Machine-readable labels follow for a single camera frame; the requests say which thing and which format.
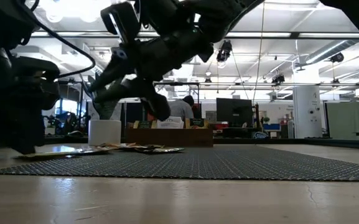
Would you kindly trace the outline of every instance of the white pillar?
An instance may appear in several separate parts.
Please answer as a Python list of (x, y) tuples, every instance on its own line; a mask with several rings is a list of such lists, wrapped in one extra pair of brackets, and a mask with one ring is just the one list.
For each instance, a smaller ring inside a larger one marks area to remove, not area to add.
[[(319, 68), (308, 66), (303, 71), (294, 71), (294, 83), (318, 83)], [(318, 86), (295, 86), (294, 123), (296, 138), (322, 137), (320, 91)]]

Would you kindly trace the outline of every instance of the rubber mat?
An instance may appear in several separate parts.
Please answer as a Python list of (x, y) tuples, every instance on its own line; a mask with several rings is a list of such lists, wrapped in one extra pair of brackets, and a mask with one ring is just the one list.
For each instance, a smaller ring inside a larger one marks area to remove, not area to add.
[(258, 146), (186, 149), (177, 154), (115, 152), (0, 169), (0, 174), (212, 180), (359, 181), (359, 164)]

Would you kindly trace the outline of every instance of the wooden box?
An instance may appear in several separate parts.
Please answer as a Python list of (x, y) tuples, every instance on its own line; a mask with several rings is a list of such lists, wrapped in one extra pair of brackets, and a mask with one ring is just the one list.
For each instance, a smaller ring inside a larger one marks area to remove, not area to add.
[(126, 142), (169, 147), (213, 147), (211, 129), (127, 129)]

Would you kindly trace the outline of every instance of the computer monitor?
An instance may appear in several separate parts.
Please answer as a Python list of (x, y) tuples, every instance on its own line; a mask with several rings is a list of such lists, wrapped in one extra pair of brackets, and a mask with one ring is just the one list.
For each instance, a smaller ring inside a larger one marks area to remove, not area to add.
[(237, 128), (247, 122), (250, 128), (253, 127), (253, 115), (251, 100), (217, 98), (217, 121), (226, 121)]

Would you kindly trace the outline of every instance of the white cup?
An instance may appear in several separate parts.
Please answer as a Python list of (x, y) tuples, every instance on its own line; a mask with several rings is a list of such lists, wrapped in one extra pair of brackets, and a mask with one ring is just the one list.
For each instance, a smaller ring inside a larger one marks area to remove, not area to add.
[(90, 121), (88, 130), (88, 144), (90, 146), (99, 146), (104, 143), (121, 143), (121, 121)]

